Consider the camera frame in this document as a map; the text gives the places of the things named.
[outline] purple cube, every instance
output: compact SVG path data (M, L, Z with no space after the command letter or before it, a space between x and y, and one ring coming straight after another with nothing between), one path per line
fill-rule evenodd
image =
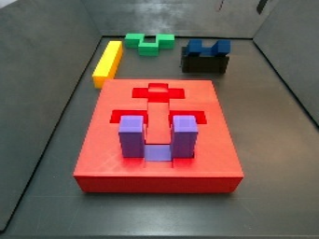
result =
M144 146L144 160L153 162L170 161L170 147L169 145L145 145Z
M142 116L121 116L118 136L124 158L144 157Z
M197 140L197 123L195 116L173 116L172 158L193 158Z

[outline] toy block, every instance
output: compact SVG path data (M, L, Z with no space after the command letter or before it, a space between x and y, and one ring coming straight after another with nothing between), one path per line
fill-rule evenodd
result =
M92 75L94 88L100 89L104 82L114 77L121 55L121 41L109 41Z
M144 34L126 34L124 37L124 45L126 48L137 48L138 43L144 39Z
M132 97L146 98L152 103L169 103L170 99L184 99L184 90L168 88L166 84L149 83L148 88L133 88Z
M124 158L144 156L142 116L121 116L118 136Z
M172 126L172 157L193 158L197 139L197 124L195 116L173 116Z
M212 56L225 56L231 52L231 41L217 40L212 46Z
M138 43L140 56L158 56L158 43L157 42L140 42Z
M148 116L146 110L136 110L136 109L124 109L124 106L120 106L121 109L112 110L109 123L120 123L122 116L142 116L142 123L146 124Z
M160 53L157 51L140 51L138 55L140 56L158 56Z
M172 34L157 34L156 41L160 49L172 49L174 47L174 35Z
M188 45L201 46L203 45L203 41L200 39L191 39L188 41Z
M148 89L153 83L153 89L162 89L164 85L168 91L183 89L184 97L172 99L169 96L169 103L149 103L146 98L132 97L133 89ZM180 112L188 112L188 116L196 113L193 116L197 122L197 139L192 159L172 158L170 161L158 162L146 161L144 158L125 159L121 154L118 123L110 122L113 112L146 111L148 117L152 118L148 106L156 104L169 105L165 111L170 117ZM243 176L211 80L105 81L73 171L82 191L229 193L236 189Z
M169 145L145 145L144 159L150 162L165 162L172 160Z
M145 144L169 145L169 108L166 103L148 103L146 105L148 123L145 128Z
M229 57L228 56L187 56L185 48L180 52L180 64L183 73L219 73L224 74Z
M213 56L212 55L212 48L201 48L200 56Z

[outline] dark blue block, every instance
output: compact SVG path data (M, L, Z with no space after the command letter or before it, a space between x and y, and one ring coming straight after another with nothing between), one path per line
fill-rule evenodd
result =
M212 46L212 56L225 56L231 52L231 41L217 40Z
M145 145L144 159L153 162L165 162L172 160L169 145Z
M201 48L200 56L212 56L212 48Z
M172 127L172 158L193 158L197 139L195 116L173 116Z
M142 116L121 116L118 136L124 158L144 157Z
M187 48L185 48L185 55L187 56L199 56L201 53L201 40L191 39Z

